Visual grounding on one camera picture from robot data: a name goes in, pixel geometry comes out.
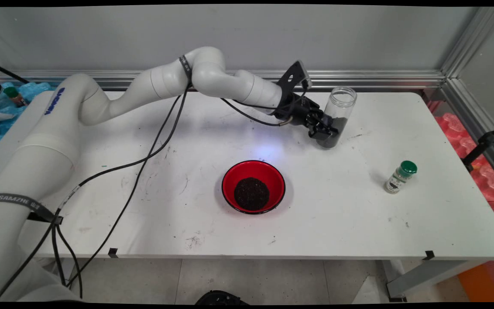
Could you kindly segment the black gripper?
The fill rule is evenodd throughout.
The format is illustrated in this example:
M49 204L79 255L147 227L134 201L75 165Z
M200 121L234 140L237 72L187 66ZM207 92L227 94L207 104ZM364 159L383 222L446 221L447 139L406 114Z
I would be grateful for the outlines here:
M290 121L290 125L307 127L308 136L318 141L335 138L340 133L331 117L316 102L294 92L281 100L272 116L280 121Z

